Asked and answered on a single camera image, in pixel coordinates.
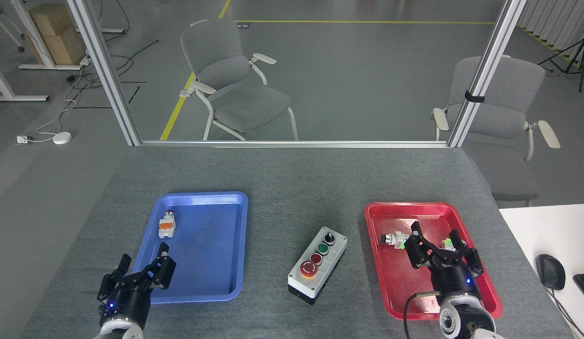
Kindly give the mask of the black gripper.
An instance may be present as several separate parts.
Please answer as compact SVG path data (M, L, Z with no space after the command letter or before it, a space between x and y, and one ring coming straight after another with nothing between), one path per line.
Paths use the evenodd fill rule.
M481 299L475 278L484 273L479 252L470 248L456 229L451 230L449 239L452 247L445 249L445 266L430 267L433 290L440 292L437 298L446 299L449 296L468 294ZM405 250L414 269L430 266L431 253L436 253L436 246L425 239L419 221L414 221L411 225Z
M113 272L103 276L97 294L100 324L109 320L126 320L145 328L151 305L152 289L165 290L173 278L176 262L169 255L169 245L162 242L159 245L156 258L134 274L134 286L137 290L122 290L127 287L126 273L132 258L123 254Z

